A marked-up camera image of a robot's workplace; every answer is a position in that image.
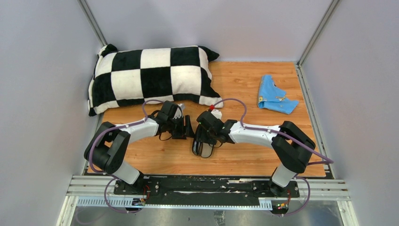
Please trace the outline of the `black sunglasses case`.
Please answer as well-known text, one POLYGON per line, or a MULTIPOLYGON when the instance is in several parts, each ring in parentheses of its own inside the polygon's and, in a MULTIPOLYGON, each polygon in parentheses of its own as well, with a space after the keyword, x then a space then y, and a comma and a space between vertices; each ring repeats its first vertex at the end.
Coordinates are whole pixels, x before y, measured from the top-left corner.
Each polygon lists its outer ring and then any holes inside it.
POLYGON ((192 152, 196 156, 209 158, 213 153, 215 144, 215 139, 209 137, 205 133, 197 131, 192 143, 192 152))

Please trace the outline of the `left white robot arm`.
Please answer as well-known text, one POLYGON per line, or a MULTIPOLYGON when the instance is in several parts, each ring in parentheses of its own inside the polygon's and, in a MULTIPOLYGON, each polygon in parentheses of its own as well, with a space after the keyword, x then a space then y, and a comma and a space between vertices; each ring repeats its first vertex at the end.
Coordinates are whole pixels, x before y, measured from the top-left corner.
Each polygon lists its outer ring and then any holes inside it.
POLYGON ((99 172, 123 182, 132 194, 140 194, 146 188, 144 174, 124 160, 129 144, 164 133, 170 134, 170 139, 193 138, 190 116, 183 113, 184 109, 184 104, 164 101, 159 110, 139 121, 118 125, 104 122, 88 144, 84 158, 99 172))

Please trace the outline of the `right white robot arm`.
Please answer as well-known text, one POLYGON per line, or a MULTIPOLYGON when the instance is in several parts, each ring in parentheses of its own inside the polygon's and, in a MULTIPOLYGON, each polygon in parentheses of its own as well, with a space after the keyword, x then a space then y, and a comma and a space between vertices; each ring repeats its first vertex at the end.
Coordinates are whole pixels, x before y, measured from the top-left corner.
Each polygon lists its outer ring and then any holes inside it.
POLYGON ((244 124, 237 120, 221 120, 221 113, 214 109, 204 111, 198 118, 198 127, 193 142, 193 152, 209 157, 212 151, 203 154, 205 146, 211 149, 216 144, 253 144, 271 148, 280 160, 272 173, 267 189, 274 196, 287 191, 290 180, 305 171, 311 155, 316 153, 316 144, 293 122, 282 125, 260 126, 244 124))

